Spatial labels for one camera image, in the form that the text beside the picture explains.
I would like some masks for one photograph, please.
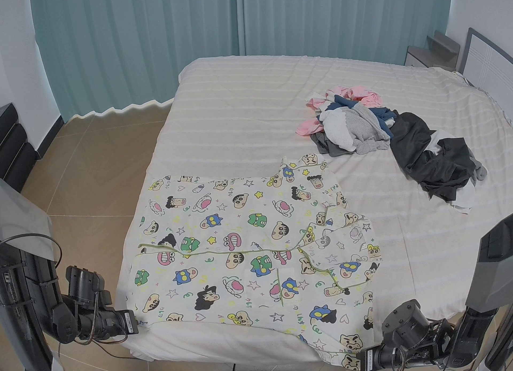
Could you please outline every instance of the black garment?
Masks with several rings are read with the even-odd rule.
[[[442,149],[435,156],[425,151],[433,131],[415,114],[398,114],[390,130],[394,134],[390,148],[399,167],[429,193],[429,198],[436,195],[445,201],[455,200],[456,189],[467,184],[476,168],[465,139],[439,140]]]
[[[343,154],[351,154],[353,151],[347,151],[345,149],[340,148],[339,145],[333,143],[324,131],[318,131],[317,133],[311,134],[310,138],[313,140],[315,144],[317,144],[317,149],[320,154],[328,153],[331,157],[341,156]]]

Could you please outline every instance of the tile floor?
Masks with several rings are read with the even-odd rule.
[[[169,107],[148,106],[102,117],[90,115],[69,121],[38,161],[22,194],[50,215],[55,239],[64,256],[57,274],[67,292],[65,269],[77,265],[102,274],[115,297],[123,242],[133,218],[146,168]],[[57,348],[52,338],[49,345]],[[114,355],[130,356],[118,345]],[[112,358],[97,346],[61,346],[67,371],[230,371],[233,364],[136,361]],[[335,371],[328,364],[306,363],[277,367],[238,365],[237,371]],[[21,371],[22,366],[0,327],[0,370]]]

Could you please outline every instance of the baseboard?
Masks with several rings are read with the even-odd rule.
[[[45,138],[42,139],[42,142],[36,151],[37,160],[41,160],[42,157],[45,155],[46,151],[48,150],[48,147],[50,147],[50,144],[52,144],[53,139],[55,138],[55,136],[57,136],[57,133],[59,133],[59,130],[61,130],[61,127],[63,125],[64,125],[63,118],[62,118],[62,116],[59,116],[59,118],[55,121],[55,123],[50,128],[48,133],[46,133]]]

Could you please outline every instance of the white bed sheet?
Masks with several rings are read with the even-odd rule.
[[[513,212],[513,130],[485,93],[442,69],[319,57],[247,56],[198,59],[180,74],[169,117],[158,137],[142,190],[155,176],[272,175],[283,156],[317,151],[295,134],[311,117],[305,100],[330,86],[365,85],[384,104],[411,111],[431,129],[465,141],[489,170],[476,187],[469,215],[428,195],[407,179],[391,150],[330,158],[355,212],[367,215],[385,263],[373,280],[376,342],[381,322],[402,302],[417,298],[430,318],[465,307],[479,239]],[[138,253],[138,213],[125,240],[116,307],[124,308],[128,272]],[[317,361],[310,347],[276,331],[221,324],[154,325],[125,346],[137,356],[176,361],[286,364]]]

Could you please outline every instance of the white label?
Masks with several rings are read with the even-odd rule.
[[[367,351],[367,371],[372,371],[372,350]]]
[[[127,321],[128,332],[133,333],[132,322],[130,321],[130,314],[125,312],[125,320]]]

